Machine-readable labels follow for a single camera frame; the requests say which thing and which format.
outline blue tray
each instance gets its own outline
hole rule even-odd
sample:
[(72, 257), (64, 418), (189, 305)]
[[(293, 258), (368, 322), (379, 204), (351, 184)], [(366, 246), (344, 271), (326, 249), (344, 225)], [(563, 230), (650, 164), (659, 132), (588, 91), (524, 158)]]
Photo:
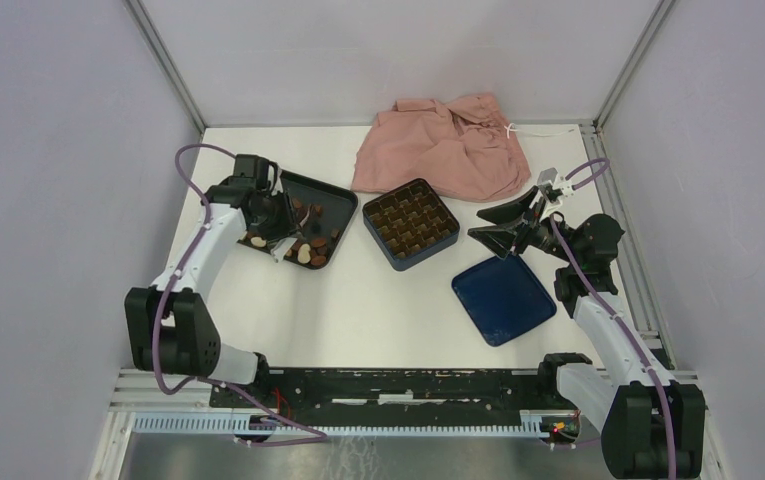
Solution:
[(453, 291), (492, 347), (513, 340), (556, 314), (544, 285), (518, 256), (489, 258), (453, 279)]

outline white wall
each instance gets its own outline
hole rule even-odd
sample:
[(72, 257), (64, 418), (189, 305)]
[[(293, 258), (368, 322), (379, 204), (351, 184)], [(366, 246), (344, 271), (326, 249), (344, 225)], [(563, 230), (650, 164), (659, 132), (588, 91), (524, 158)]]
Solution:
[(0, 479), (87, 473), (195, 139), (122, 2), (0, 2)]
[(765, 2), (680, 2), (606, 149), (734, 478), (765, 478)]
[(591, 119), (656, 0), (145, 0), (210, 125), (369, 124), (493, 91), (512, 120)]

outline pink cloth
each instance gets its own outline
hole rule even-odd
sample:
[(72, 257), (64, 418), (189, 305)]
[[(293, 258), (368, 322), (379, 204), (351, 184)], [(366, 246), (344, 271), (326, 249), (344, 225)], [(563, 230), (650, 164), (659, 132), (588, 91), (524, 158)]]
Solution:
[(491, 94), (446, 105), (398, 100), (379, 112), (356, 155), (352, 189), (387, 192), (415, 178), (439, 194), (473, 202), (507, 198), (531, 176), (509, 121)]

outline purple cable sleeve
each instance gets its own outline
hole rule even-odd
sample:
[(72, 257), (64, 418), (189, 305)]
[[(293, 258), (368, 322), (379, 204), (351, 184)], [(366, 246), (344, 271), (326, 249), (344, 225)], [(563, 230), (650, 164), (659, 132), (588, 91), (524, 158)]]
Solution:
[[(578, 172), (580, 169), (581, 167), (574, 169), (574, 171), (571, 172), (568, 177)], [(648, 359), (647, 355), (644, 354), (644, 349), (641, 347), (641, 344), (638, 343), (638, 340), (635, 339), (635, 336), (632, 335), (629, 327), (624, 323), (623, 319), (617, 315), (615, 309), (612, 308), (612, 306), (609, 305), (609, 303), (600, 296), (597, 290), (594, 289), (594, 286), (591, 285), (591, 282), (588, 281), (588, 278), (585, 276), (585, 274), (582, 273), (582, 268), (580, 268), (579, 263), (573, 256), (573, 252), (571, 251), (564, 237), (562, 237), (561, 232), (559, 232), (559, 226), (556, 225), (556, 221), (553, 219), (552, 215), (550, 216), (550, 225), (553, 227), (553, 234), (562, 245), (562, 249), (565, 251), (565, 254), (568, 257), (568, 261), (573, 266), (576, 274), (579, 275), (579, 279), (582, 281), (582, 284), (585, 285), (588, 293), (590, 293), (591, 296), (594, 297), (594, 299), (597, 300), (600, 305), (602, 305), (606, 312), (608, 312), (610, 316), (614, 317), (621, 331), (629, 340), (629, 343), (632, 345), (632, 349), (635, 350), (635, 353), (638, 354), (638, 358), (641, 359), (641, 363), (644, 365), (644, 367), (647, 368), (647, 374), (650, 375), (650, 378), (653, 380), (653, 384), (656, 386), (656, 393), (659, 396), (659, 403), (662, 406), (662, 415), (665, 417), (665, 437), (668, 444), (668, 479), (676, 480), (676, 443), (674, 441), (673, 423), (671, 422), (671, 407), (668, 403), (668, 398), (665, 395), (665, 388), (662, 386), (662, 381), (659, 379), (659, 376), (656, 375), (656, 372), (651, 368), (652, 365), (650, 364), (650, 359)]]
[[(182, 258), (179, 260), (179, 264), (176, 265), (176, 270), (180, 272), (184, 271), (185, 265), (188, 263), (188, 259), (190, 259), (194, 250), (196, 250), (197, 245), (199, 245), (199, 242), (202, 240), (202, 237), (205, 235), (205, 232), (207, 231), (205, 225), (207, 225), (211, 221), (211, 203), (209, 203), (208, 198), (206, 198), (202, 190), (196, 186), (196, 184), (193, 182), (191, 177), (185, 174), (184, 170), (182, 170), (182, 164), (181, 164), (182, 154), (194, 148), (210, 148), (212, 150), (216, 150), (220, 153), (228, 155), (230, 158), (235, 158), (235, 155), (232, 152), (226, 149), (220, 148), (216, 145), (211, 145), (208, 143), (194, 143), (191, 145), (185, 145), (184, 147), (180, 148), (179, 151), (176, 152), (176, 160), (175, 160), (176, 171), (179, 173), (179, 176), (182, 177), (182, 180), (185, 181), (185, 184), (187, 184), (188, 187), (190, 187), (191, 190), (193, 190), (194, 193), (197, 194), (197, 196), (200, 198), (200, 201), (202, 201), (203, 207), (205, 207), (205, 218), (203, 220), (203, 226), (200, 227), (199, 231), (197, 231), (197, 234), (194, 237), (193, 241), (188, 246), (187, 250), (185, 250), (185, 252), (182, 254)], [(155, 381), (158, 383), (159, 390), (161, 390), (166, 395), (173, 395), (177, 393), (185, 385), (187, 385), (188, 383), (196, 379), (195, 377), (186, 377), (184, 380), (179, 382), (175, 387), (170, 388), (167, 386), (167, 383), (164, 382), (164, 375), (161, 373), (161, 362), (160, 362), (160, 356), (158, 354), (159, 335), (161, 334), (161, 317), (164, 313), (164, 309), (167, 306), (167, 299), (170, 297), (170, 292), (173, 290), (173, 286), (176, 284), (177, 278), (178, 277), (176, 275), (171, 275), (170, 280), (167, 281), (167, 286), (164, 288), (164, 291), (161, 292), (161, 297), (158, 300), (158, 309), (155, 312), (155, 320), (152, 327), (152, 370), (153, 372), (155, 372)], [(221, 382), (217, 382), (207, 378), (201, 378), (199, 379), (199, 381), (208, 383), (211, 385), (215, 385), (215, 386), (219, 386), (222, 384)], [(226, 387), (234, 391), (235, 393), (239, 394), (240, 396), (244, 397), (244, 399), (246, 399), (248, 402), (255, 405), (259, 409), (264, 410), (268, 415), (276, 418), (277, 420), (284, 423), (285, 425), (290, 425), (299, 430), (303, 430), (303, 431), (312, 433), (314, 435), (317, 435), (316, 437), (312, 437), (312, 438), (300, 438), (295, 440), (286, 440), (282, 442), (249, 443), (248, 445), (254, 446), (254, 447), (281, 447), (281, 446), (289, 446), (289, 445), (302, 445), (305, 443), (322, 442), (326, 440), (327, 435), (325, 433), (321, 432), (320, 430), (315, 430), (311, 427), (307, 427), (305, 425), (299, 424), (297, 422), (294, 422), (293, 420), (283, 417), (282, 415), (279, 415), (273, 410), (270, 410), (269, 408), (265, 407), (261, 402), (256, 400), (252, 395), (244, 391), (239, 386), (231, 384), (231, 383), (226, 383)]]
[(595, 158), (593, 160), (589, 160), (589, 161), (583, 163), (582, 165), (580, 165), (580, 166), (574, 168), (573, 170), (571, 170), (570, 173), (565, 175), (565, 179), (570, 180), (570, 177), (572, 177), (572, 176), (576, 175), (577, 173), (581, 172), (582, 169), (584, 169), (586, 167), (591, 167), (591, 166), (597, 165), (598, 163), (603, 164), (603, 166), (600, 167), (599, 170), (597, 170), (596, 172), (592, 173), (591, 176), (589, 176), (585, 180), (582, 180), (581, 182), (579, 182), (577, 184), (574, 184), (573, 189), (574, 190), (579, 190), (580, 188), (588, 185), (589, 183), (591, 183), (594, 180), (596, 180), (597, 177), (602, 175), (603, 172), (605, 172), (606, 169), (609, 168), (609, 164), (611, 163), (611, 161), (608, 158), (606, 158), (606, 157)]

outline purple cable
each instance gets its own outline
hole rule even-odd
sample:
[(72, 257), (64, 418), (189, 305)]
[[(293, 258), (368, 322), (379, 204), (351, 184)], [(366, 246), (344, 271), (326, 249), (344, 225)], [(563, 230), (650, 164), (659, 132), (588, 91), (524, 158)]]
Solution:
[[(193, 190), (194, 193), (197, 194), (197, 196), (200, 198), (200, 201), (202, 201), (203, 206), (205, 207), (205, 219), (202, 222), (202, 227), (200, 227), (199, 231), (197, 231), (197, 234), (194, 237), (191, 244), (188, 246), (188, 249), (185, 250), (185, 252), (182, 254), (182, 258), (179, 260), (179, 264), (176, 265), (176, 271), (178, 272), (184, 272), (185, 265), (188, 263), (188, 259), (190, 259), (191, 255), (194, 253), (194, 250), (196, 250), (197, 245), (199, 245), (199, 242), (202, 240), (202, 237), (205, 235), (205, 232), (208, 230), (206, 228), (206, 225), (208, 225), (208, 223), (211, 221), (211, 203), (209, 203), (208, 198), (206, 198), (205, 194), (202, 193), (202, 190), (200, 190), (200, 188), (196, 186), (196, 184), (193, 182), (191, 177), (189, 177), (185, 173), (185, 171), (182, 170), (182, 164), (181, 164), (182, 154), (194, 148), (210, 148), (212, 150), (217, 150), (220, 153), (228, 155), (230, 158), (233, 158), (233, 159), (235, 158), (235, 154), (233, 154), (232, 152), (226, 149), (220, 148), (216, 145), (211, 145), (208, 143), (193, 143), (191, 145), (185, 145), (184, 147), (180, 148), (179, 151), (176, 152), (176, 171), (179, 173), (179, 176), (182, 177), (182, 180), (185, 181), (188, 187), (190, 187), (191, 190)], [(164, 382), (164, 375), (161, 373), (161, 361), (160, 361), (161, 357), (158, 354), (158, 348), (159, 348), (158, 338), (159, 338), (159, 335), (161, 334), (161, 317), (164, 313), (164, 308), (167, 305), (167, 299), (170, 297), (170, 292), (173, 290), (173, 286), (176, 284), (176, 280), (178, 278), (179, 277), (175, 274), (171, 275), (170, 279), (167, 281), (167, 286), (164, 287), (164, 291), (161, 292), (161, 297), (158, 300), (158, 308), (155, 311), (155, 321), (152, 326), (152, 370), (153, 372), (155, 372), (155, 381), (158, 383), (159, 390), (164, 392), (164, 394), (166, 395), (173, 395), (177, 393), (185, 385), (187, 385), (193, 380), (199, 380), (203, 383), (208, 383), (215, 386), (223, 385), (223, 382), (218, 382), (208, 378), (197, 379), (196, 377), (186, 377), (184, 380), (179, 382), (173, 388), (168, 387), (167, 383)], [(254, 446), (254, 447), (281, 447), (281, 446), (289, 446), (289, 445), (301, 445), (305, 443), (322, 442), (326, 440), (327, 438), (326, 434), (321, 432), (320, 430), (315, 430), (311, 427), (307, 427), (305, 425), (294, 422), (293, 420), (285, 418), (282, 415), (279, 415), (273, 410), (270, 410), (269, 408), (265, 407), (261, 402), (256, 400), (252, 395), (250, 395), (249, 393), (247, 393), (246, 391), (244, 391), (241, 387), (237, 385), (234, 385), (231, 383), (226, 383), (225, 385), (226, 385), (226, 388), (237, 393), (238, 395), (243, 397), (246, 401), (253, 404), (257, 408), (264, 410), (268, 415), (276, 418), (277, 420), (284, 423), (285, 425), (290, 425), (299, 430), (303, 430), (305, 432), (309, 432), (311, 434), (316, 435), (315, 437), (312, 437), (312, 438), (299, 438), (295, 440), (286, 440), (282, 442), (248, 443), (248, 445)]]
[(600, 169), (597, 170), (596, 172), (592, 173), (590, 177), (586, 178), (585, 180), (582, 180), (581, 182), (579, 182), (579, 183), (577, 183), (577, 184), (575, 184), (573, 186), (574, 190), (579, 190), (580, 188), (588, 185), (589, 183), (593, 182), (597, 177), (602, 175), (606, 171), (606, 169), (609, 168), (609, 164), (611, 163), (611, 161), (608, 158), (606, 158), (606, 157), (595, 158), (593, 160), (589, 160), (589, 161), (583, 163), (582, 165), (580, 165), (580, 166), (574, 168), (573, 170), (571, 170), (570, 173), (565, 175), (565, 179), (566, 180), (570, 180), (570, 177), (572, 177), (572, 176), (576, 175), (577, 173), (581, 172), (582, 169), (584, 169), (586, 167), (591, 167), (591, 166), (597, 165), (598, 163), (602, 163), (603, 166), (600, 167)]
[[(582, 167), (574, 169), (574, 171), (571, 172), (571, 174), (568, 175), (568, 177), (578, 172), (581, 168)], [(597, 174), (599, 174), (599, 172), (601, 172), (602, 170), (605, 170), (605, 167), (600, 169), (597, 172)], [(591, 181), (593, 178), (594, 178), (594, 175), (592, 175), (586, 180), (583, 180), (583, 182), (587, 183)], [(550, 216), (550, 225), (553, 227), (553, 234), (556, 235), (556, 238), (559, 240), (559, 243), (562, 245), (562, 249), (565, 251), (565, 254), (568, 257), (568, 261), (573, 266), (573, 269), (574, 271), (576, 271), (576, 274), (579, 275), (579, 279), (582, 281), (583, 285), (585, 285), (585, 288), (588, 290), (591, 296), (594, 297), (594, 299), (596, 299), (597, 302), (600, 303), (600, 305), (606, 310), (606, 312), (608, 312), (609, 315), (615, 319), (618, 326), (620, 326), (621, 331), (629, 340), (629, 343), (632, 344), (633, 350), (635, 350), (635, 353), (638, 354), (638, 358), (641, 359), (641, 363), (647, 369), (647, 374), (650, 375), (650, 378), (653, 380), (653, 384), (656, 386), (656, 393), (659, 395), (659, 403), (662, 405), (662, 414), (665, 417), (665, 437), (668, 444), (668, 479), (676, 480), (676, 443), (674, 441), (673, 423), (671, 422), (671, 407), (670, 407), (670, 404), (668, 403), (668, 398), (665, 395), (665, 387), (662, 386), (662, 381), (659, 380), (659, 376), (656, 375), (655, 370), (653, 370), (652, 365), (650, 364), (650, 359), (648, 359), (647, 355), (644, 354), (644, 349), (638, 343), (638, 340), (635, 339), (635, 336), (632, 335), (632, 332), (629, 330), (629, 327), (627, 327), (623, 319), (618, 316), (615, 309), (612, 308), (612, 306), (609, 305), (609, 303), (606, 302), (606, 300), (600, 296), (597, 290), (594, 289), (594, 286), (591, 285), (591, 282), (588, 281), (588, 277), (586, 277), (585, 274), (582, 273), (582, 268), (580, 268), (579, 263), (576, 261), (576, 258), (573, 256), (573, 252), (571, 251), (565, 239), (562, 237), (561, 232), (559, 232), (559, 226), (556, 225), (556, 221), (553, 219), (552, 215)]]

